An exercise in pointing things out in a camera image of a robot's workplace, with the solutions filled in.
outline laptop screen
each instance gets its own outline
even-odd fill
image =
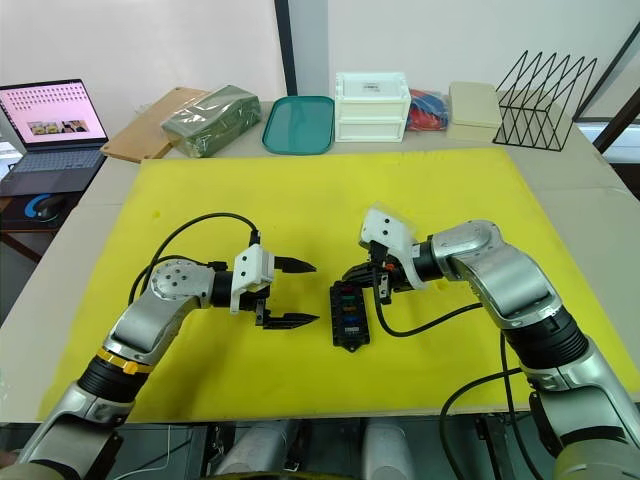
[[[106,142],[80,80],[0,87],[0,106],[27,147]]]

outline black pole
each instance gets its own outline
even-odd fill
[[[613,117],[609,125],[600,132],[598,138],[593,141],[593,146],[596,147],[600,153],[604,153],[638,115],[640,115],[640,87],[638,87],[636,93],[631,95],[631,98],[624,104],[616,116]]]
[[[297,95],[298,83],[296,81],[296,67],[293,61],[289,0],[274,0],[274,5],[276,8],[280,52],[282,54],[282,67],[284,68],[284,81],[287,85],[287,95]]]
[[[582,112],[585,111],[585,109],[587,108],[591,100],[593,100],[593,97],[595,97],[596,94],[598,93],[598,90],[600,89],[600,87],[602,87],[602,84],[606,82],[607,77],[609,77],[613,69],[616,67],[616,65],[622,58],[622,56],[629,49],[629,47],[635,40],[636,36],[638,35],[638,32],[640,32],[640,22],[638,22],[638,24],[636,25],[636,28],[633,29],[633,32],[631,32],[631,35],[629,35],[629,38],[627,38],[627,40],[622,44],[622,48],[618,51],[616,56],[613,57],[613,60],[611,60],[611,63],[609,64],[607,69],[604,71],[602,76],[598,79],[594,87],[591,89],[591,91],[589,92],[589,95],[587,95],[587,98],[585,98],[584,102],[582,102],[581,105],[578,105],[578,109],[576,110],[576,113],[573,114],[573,118],[572,118],[574,122],[579,120],[580,115],[582,115]]]

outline green package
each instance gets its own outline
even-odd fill
[[[210,157],[260,121],[260,101],[233,85],[208,93],[162,124],[171,145],[189,157]]]

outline laptop keyboard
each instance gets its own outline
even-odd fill
[[[100,150],[29,153],[11,171],[18,173],[46,170],[92,168],[102,158]]]

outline white cable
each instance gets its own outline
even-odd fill
[[[171,457],[171,425],[167,425],[167,458],[164,461],[164,465],[161,467],[142,468],[140,470],[133,470],[131,472],[123,473],[122,475],[117,476],[113,480],[122,480],[123,478],[127,478],[127,477],[130,477],[131,475],[136,475],[138,473],[159,472],[160,470],[164,470],[169,466],[170,457]]]

